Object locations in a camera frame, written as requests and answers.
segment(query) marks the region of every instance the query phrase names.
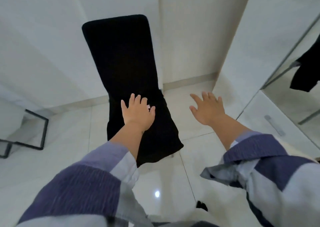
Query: white cabinet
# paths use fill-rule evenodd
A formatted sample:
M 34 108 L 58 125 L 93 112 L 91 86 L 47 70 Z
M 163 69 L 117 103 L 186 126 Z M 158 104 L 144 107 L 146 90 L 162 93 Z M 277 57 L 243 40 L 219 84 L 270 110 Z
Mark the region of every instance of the white cabinet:
M 272 134 L 312 158 L 320 156 L 319 148 L 262 91 L 254 96 L 238 121 L 252 130 Z

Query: person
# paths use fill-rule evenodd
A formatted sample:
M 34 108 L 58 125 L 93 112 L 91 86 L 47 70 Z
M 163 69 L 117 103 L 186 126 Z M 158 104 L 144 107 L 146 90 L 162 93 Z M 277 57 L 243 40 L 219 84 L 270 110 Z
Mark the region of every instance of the person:
M 225 114 L 222 98 L 191 94 L 194 117 L 212 127 L 226 153 L 201 176 L 247 192 L 247 201 L 263 226 L 319 226 L 320 166 L 269 134 L 250 130 Z M 131 95 L 121 101 L 125 125 L 108 142 L 58 173 L 38 193 L 18 222 L 29 226 L 217 226 L 206 221 L 153 223 L 134 198 L 135 159 L 156 108 Z

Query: black object on floor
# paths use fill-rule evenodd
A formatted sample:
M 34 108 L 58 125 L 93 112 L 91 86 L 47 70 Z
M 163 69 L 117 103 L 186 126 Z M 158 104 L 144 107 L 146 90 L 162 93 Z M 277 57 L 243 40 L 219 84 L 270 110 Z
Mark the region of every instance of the black object on floor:
M 312 47 L 296 61 L 301 65 L 292 78 L 290 88 L 310 92 L 320 81 L 320 36 Z
M 208 212 L 207 206 L 204 203 L 200 202 L 200 201 L 197 201 L 197 205 L 195 206 L 195 208 L 196 209 L 204 209 L 205 211 Z
M 158 87 L 147 17 L 130 15 L 90 21 L 82 26 L 82 31 L 109 94 L 108 140 L 124 125 L 121 100 L 128 106 L 134 93 L 148 98 L 147 103 L 155 106 L 155 120 L 143 134 L 137 166 L 157 162 L 179 151 L 183 144 Z

